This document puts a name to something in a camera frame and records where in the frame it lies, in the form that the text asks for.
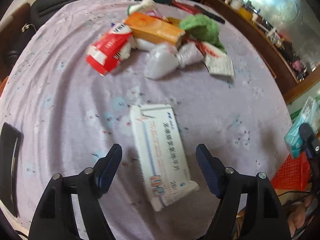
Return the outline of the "white medicine carton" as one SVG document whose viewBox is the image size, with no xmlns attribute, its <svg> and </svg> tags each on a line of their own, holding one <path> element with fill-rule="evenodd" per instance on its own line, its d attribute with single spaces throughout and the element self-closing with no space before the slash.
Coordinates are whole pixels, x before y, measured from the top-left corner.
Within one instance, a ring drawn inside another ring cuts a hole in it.
<svg viewBox="0 0 320 240">
<path fill-rule="evenodd" d="M 154 211 L 199 190 L 190 176 L 172 107 L 135 105 L 130 109 L 130 119 L 144 189 Z"/>
</svg>

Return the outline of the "white plastic bag bundle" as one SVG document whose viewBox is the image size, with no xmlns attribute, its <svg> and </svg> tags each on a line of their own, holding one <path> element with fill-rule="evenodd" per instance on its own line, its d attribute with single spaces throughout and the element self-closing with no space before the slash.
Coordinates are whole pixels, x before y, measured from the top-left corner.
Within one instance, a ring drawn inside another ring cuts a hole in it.
<svg viewBox="0 0 320 240">
<path fill-rule="evenodd" d="M 151 80 L 159 80 L 174 72 L 177 68 L 204 61 L 204 55 L 194 42 L 182 45 L 179 49 L 168 42 L 151 44 L 136 39 L 138 49 L 147 52 L 144 76 Z"/>
</svg>

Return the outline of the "wooden sideboard cabinet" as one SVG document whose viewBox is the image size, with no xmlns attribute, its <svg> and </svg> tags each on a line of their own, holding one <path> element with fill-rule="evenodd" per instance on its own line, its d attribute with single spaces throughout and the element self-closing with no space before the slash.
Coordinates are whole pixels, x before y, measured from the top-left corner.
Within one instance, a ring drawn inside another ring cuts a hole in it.
<svg viewBox="0 0 320 240">
<path fill-rule="evenodd" d="M 319 87 L 319 14 L 308 0 L 201 0 L 259 53 L 287 103 Z M 240 7 L 252 12 L 249 22 Z"/>
</svg>

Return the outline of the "red plastic waste basket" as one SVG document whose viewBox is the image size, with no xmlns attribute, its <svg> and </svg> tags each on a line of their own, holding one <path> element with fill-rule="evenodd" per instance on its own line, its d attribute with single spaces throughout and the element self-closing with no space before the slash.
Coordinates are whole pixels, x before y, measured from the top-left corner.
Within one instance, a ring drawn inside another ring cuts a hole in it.
<svg viewBox="0 0 320 240">
<path fill-rule="evenodd" d="M 275 189 L 304 191 L 309 179 L 310 165 L 305 152 L 296 159 L 289 154 L 271 184 Z"/>
</svg>

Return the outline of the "blue tissue pack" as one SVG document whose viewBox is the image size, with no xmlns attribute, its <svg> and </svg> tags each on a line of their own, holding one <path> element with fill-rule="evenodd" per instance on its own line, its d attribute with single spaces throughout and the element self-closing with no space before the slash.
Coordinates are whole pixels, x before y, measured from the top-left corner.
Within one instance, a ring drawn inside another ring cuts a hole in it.
<svg viewBox="0 0 320 240">
<path fill-rule="evenodd" d="M 287 149 L 293 159 L 298 158 L 302 152 L 303 139 L 300 135 L 300 127 L 304 124 L 308 124 L 315 134 L 319 131 L 319 105 L 317 100 L 310 96 L 284 137 Z"/>
</svg>

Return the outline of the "black toy pistol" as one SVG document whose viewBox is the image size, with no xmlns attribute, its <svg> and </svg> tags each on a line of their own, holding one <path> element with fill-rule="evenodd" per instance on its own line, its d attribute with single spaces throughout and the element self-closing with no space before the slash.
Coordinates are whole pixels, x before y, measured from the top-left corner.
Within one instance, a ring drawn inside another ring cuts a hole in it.
<svg viewBox="0 0 320 240">
<path fill-rule="evenodd" d="M 211 12 L 206 11 L 205 9 L 203 9 L 202 7 L 198 6 L 198 5 L 194 5 L 194 8 L 196 8 L 200 13 L 208 16 L 209 18 L 215 20 L 216 22 L 225 24 L 225 20 L 223 18 L 221 18 L 220 16 L 216 15 L 216 14 L 212 14 Z"/>
</svg>

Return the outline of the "green towel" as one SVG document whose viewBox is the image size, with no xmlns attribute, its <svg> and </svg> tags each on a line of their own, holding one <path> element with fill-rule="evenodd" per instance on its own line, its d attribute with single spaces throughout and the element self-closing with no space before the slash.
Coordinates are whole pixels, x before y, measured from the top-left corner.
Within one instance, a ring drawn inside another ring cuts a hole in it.
<svg viewBox="0 0 320 240">
<path fill-rule="evenodd" d="M 189 15 L 179 23 L 179 28 L 188 32 L 198 41 L 208 42 L 224 53 L 227 53 L 225 46 L 219 39 L 219 26 L 215 20 L 204 14 Z"/>
</svg>

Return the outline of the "black phone on table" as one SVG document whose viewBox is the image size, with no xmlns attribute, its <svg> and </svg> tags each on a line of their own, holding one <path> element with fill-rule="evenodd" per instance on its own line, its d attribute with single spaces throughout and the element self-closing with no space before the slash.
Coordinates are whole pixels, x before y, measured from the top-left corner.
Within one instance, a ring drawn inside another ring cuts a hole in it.
<svg viewBox="0 0 320 240">
<path fill-rule="evenodd" d="M 22 133 L 8 123 L 1 130 L 1 201 L 14 216 L 18 217 L 16 201 L 17 157 Z"/>
</svg>

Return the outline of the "orange carton box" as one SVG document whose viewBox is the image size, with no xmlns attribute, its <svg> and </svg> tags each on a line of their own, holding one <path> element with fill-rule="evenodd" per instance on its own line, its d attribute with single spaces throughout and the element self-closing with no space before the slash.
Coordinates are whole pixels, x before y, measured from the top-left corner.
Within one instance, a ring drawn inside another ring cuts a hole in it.
<svg viewBox="0 0 320 240">
<path fill-rule="evenodd" d="M 168 42 L 178 48 L 185 36 L 185 31 L 179 27 L 139 12 L 128 16 L 124 24 L 131 28 L 134 38 L 155 44 Z"/>
</svg>

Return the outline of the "yellow tub on cabinet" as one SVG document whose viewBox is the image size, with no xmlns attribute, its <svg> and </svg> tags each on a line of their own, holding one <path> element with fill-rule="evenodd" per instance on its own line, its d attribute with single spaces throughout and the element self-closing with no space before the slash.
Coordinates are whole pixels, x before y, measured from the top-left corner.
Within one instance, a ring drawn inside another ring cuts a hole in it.
<svg viewBox="0 0 320 240">
<path fill-rule="evenodd" d="M 238 14 L 243 17 L 245 20 L 247 21 L 251 21 L 253 18 L 253 14 L 252 12 L 246 10 L 244 7 L 240 7 L 238 10 Z"/>
</svg>

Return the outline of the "yellow small box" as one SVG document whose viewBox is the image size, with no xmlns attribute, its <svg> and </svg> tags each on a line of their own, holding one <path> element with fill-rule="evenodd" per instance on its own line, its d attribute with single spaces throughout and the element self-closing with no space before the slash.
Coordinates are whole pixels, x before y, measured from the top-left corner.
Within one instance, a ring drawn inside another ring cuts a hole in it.
<svg viewBox="0 0 320 240">
<path fill-rule="evenodd" d="M 179 27 L 180 22 L 181 22 L 181 19 L 173 18 L 173 17 L 168 17 L 167 20 L 168 20 L 168 23 L 170 23 L 176 27 Z"/>
</svg>

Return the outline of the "red torn carton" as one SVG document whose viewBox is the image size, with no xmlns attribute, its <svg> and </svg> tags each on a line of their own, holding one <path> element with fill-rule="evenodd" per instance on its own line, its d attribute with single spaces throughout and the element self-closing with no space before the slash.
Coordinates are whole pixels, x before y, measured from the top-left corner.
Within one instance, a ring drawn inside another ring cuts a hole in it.
<svg viewBox="0 0 320 240">
<path fill-rule="evenodd" d="M 134 46 L 132 29 L 123 23 L 117 23 L 88 47 L 86 62 L 105 76 L 130 57 Z"/>
</svg>

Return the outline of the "red flat pouch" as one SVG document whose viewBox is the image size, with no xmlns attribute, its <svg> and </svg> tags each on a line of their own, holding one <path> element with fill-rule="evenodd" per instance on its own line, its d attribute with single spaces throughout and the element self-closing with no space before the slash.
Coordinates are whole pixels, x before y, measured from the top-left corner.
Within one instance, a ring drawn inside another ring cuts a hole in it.
<svg viewBox="0 0 320 240">
<path fill-rule="evenodd" d="M 188 12 L 188 13 L 190 13 L 190 14 L 192 14 L 192 15 L 195 15 L 195 14 L 199 14 L 199 13 L 200 13 L 199 9 L 197 9 L 196 7 L 193 7 L 193 6 L 188 5 L 188 4 L 180 3 L 180 2 L 177 2 L 177 1 L 175 1 L 175 0 L 172 0 L 172 1 L 171 1 L 171 5 L 172 5 L 173 7 L 176 7 L 176 8 L 178 8 L 178 9 L 181 9 L 181 10 L 183 10 L 183 11 L 185 11 L 185 12 Z"/>
</svg>

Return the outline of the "crumpled white cloth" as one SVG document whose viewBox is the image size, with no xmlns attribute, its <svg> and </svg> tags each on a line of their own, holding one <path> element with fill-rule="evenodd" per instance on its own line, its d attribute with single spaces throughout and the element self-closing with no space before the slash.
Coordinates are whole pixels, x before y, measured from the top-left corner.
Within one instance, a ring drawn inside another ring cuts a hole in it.
<svg viewBox="0 0 320 240">
<path fill-rule="evenodd" d="M 135 12 L 145 13 L 157 10 L 157 4 L 153 0 L 141 0 L 137 4 L 130 5 L 127 9 L 127 15 L 132 15 Z"/>
</svg>

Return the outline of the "white red printed bag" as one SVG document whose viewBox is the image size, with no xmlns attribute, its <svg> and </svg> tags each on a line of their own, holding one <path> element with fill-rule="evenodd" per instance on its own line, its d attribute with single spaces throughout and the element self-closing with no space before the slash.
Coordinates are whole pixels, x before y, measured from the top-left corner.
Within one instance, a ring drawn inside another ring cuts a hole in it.
<svg viewBox="0 0 320 240">
<path fill-rule="evenodd" d="M 232 59 L 226 53 L 208 42 L 200 42 L 200 51 L 210 75 L 235 77 Z"/>
</svg>

